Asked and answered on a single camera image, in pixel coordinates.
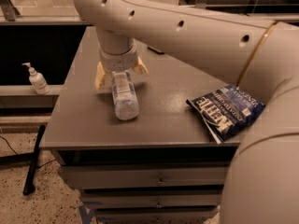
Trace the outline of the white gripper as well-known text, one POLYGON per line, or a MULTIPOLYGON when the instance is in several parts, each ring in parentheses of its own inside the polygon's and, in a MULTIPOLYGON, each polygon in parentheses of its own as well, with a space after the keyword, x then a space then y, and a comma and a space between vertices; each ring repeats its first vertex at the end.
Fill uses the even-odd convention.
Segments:
POLYGON ((137 55, 136 45, 123 54, 109 54, 99 49, 101 62, 96 67, 94 86, 98 92, 110 87, 112 72, 132 70, 138 75, 148 77, 150 75, 146 65, 137 55))

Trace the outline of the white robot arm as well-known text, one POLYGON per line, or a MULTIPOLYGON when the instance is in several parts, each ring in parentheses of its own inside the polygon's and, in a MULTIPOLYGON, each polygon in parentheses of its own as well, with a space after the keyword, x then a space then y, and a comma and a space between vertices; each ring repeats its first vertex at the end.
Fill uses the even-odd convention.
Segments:
POLYGON ((226 176, 221 224, 299 224, 299 31, 148 0, 74 0, 96 28, 153 46, 261 100, 226 176))

